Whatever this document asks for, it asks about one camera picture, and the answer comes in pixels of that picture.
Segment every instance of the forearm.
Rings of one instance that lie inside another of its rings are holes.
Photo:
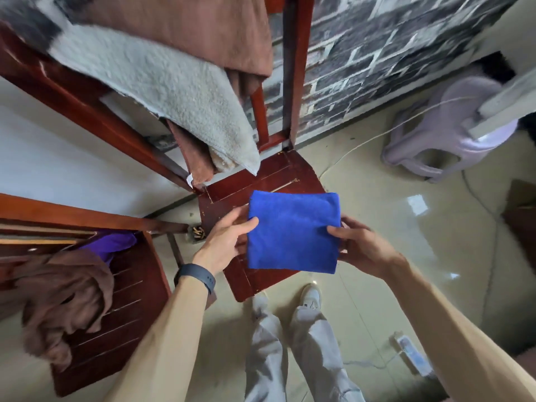
[[[533,402],[536,382],[407,262],[385,280],[456,402]]]
[[[106,402],[184,401],[195,363],[207,289],[181,277],[111,389]]]

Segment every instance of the glossy floor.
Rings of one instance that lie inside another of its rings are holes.
[[[320,174],[352,147],[389,129],[394,114],[422,95],[349,125],[300,149],[300,153]],[[385,166],[379,159],[384,144],[385,139],[378,138],[347,155],[322,178],[325,188],[339,193],[344,212],[389,239],[465,315],[501,344],[526,342],[525,328],[536,327],[532,307],[536,277],[506,227],[499,223],[495,245],[496,222],[469,194],[460,174],[436,185],[424,182],[404,169]],[[467,178],[486,207],[499,214],[513,178],[536,183],[536,148],[526,133],[516,133],[469,169]],[[198,222],[197,202],[162,218]],[[184,243],[180,236],[178,242],[185,260],[191,260],[198,246]],[[160,237],[155,245],[171,281],[176,263],[169,244]],[[395,355],[389,337],[398,331],[418,343],[385,284],[345,263],[339,263],[335,275],[301,272],[267,290],[270,309],[281,317],[284,326],[301,288],[312,280],[322,289],[322,309],[333,326],[344,361],[368,360],[383,366]],[[249,304],[234,300],[223,275],[218,277],[217,294],[218,301],[204,317],[189,402],[243,400],[243,368],[253,328]],[[17,318],[2,322],[0,333],[0,401],[55,400],[48,365],[21,350]],[[291,353],[288,360],[288,401],[310,402],[311,395]],[[368,401],[431,398],[428,381],[414,376],[399,358],[386,369],[348,365],[347,371]],[[63,401],[100,401],[114,379],[107,378]]]

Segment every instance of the shoe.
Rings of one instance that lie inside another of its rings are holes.
[[[320,309],[322,296],[320,295],[320,288],[317,284],[308,284],[305,286],[302,290],[300,305],[309,309]]]
[[[265,316],[268,310],[268,296],[264,292],[259,292],[251,298],[251,306],[253,309],[253,321]]]

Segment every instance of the hand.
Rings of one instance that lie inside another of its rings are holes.
[[[343,227],[328,226],[327,232],[341,238],[339,260],[373,277],[386,279],[393,266],[408,264],[406,258],[382,236],[346,215]]]
[[[209,236],[206,237],[206,242],[193,256],[193,263],[204,267],[215,276],[223,271],[234,257],[245,253],[245,237],[240,236],[249,233],[259,223],[257,217],[242,222],[247,219],[247,216],[247,205],[237,207],[227,213],[212,228]]]

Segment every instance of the person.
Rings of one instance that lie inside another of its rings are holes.
[[[247,209],[233,209],[212,229],[193,263],[211,275],[245,250],[243,235],[258,225],[242,222]],[[536,381],[458,311],[439,290],[366,225],[342,216],[327,227],[341,239],[339,260],[382,279],[412,324],[435,373],[456,402],[534,402]],[[181,276],[169,302],[138,345],[107,402],[184,401],[195,363],[207,288]],[[284,401],[281,325],[267,312],[266,297],[253,299],[257,318],[247,357],[245,400]],[[291,350],[315,402],[363,401],[348,378],[331,326],[322,314],[320,292],[307,286],[291,322]]]

